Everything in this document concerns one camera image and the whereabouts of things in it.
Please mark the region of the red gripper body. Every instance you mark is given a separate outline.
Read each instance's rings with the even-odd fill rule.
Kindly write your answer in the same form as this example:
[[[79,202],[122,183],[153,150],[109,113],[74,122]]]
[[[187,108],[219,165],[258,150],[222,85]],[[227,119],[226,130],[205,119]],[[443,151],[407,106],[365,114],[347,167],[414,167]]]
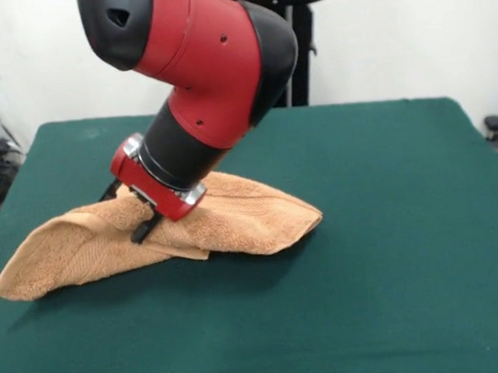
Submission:
[[[156,213],[174,221],[186,217],[204,198],[200,181],[186,191],[177,191],[155,180],[143,167],[139,152],[143,136],[135,132],[115,152],[110,171],[119,182],[149,202]]]

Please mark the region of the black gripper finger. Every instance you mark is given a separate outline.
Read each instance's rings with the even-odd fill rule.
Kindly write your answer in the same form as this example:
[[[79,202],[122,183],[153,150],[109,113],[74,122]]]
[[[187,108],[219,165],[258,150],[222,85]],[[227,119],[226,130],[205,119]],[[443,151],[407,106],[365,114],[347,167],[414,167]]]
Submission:
[[[132,232],[130,239],[132,243],[142,244],[153,231],[156,225],[162,220],[163,215],[154,213],[150,219],[146,219]]]
[[[110,183],[110,185],[104,190],[103,194],[101,195],[100,200],[105,201],[116,198],[116,193],[120,185],[121,183],[119,182],[119,180]]]

